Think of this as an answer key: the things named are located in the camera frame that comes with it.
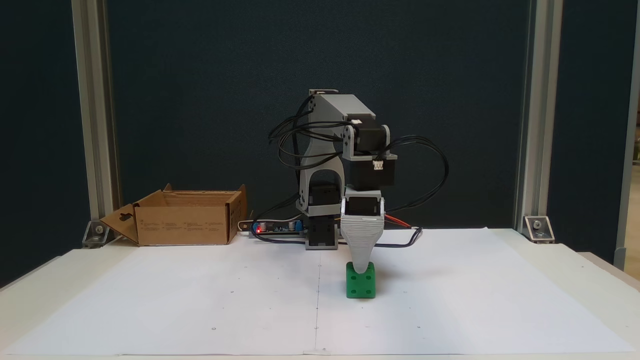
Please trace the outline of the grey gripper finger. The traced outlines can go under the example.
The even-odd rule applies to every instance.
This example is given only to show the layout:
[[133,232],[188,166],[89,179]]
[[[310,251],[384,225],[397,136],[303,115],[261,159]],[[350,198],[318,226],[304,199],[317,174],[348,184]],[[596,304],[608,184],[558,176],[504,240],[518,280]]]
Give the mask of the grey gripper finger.
[[384,224],[383,216],[341,216],[341,234],[357,274],[367,271],[371,253],[384,232]]

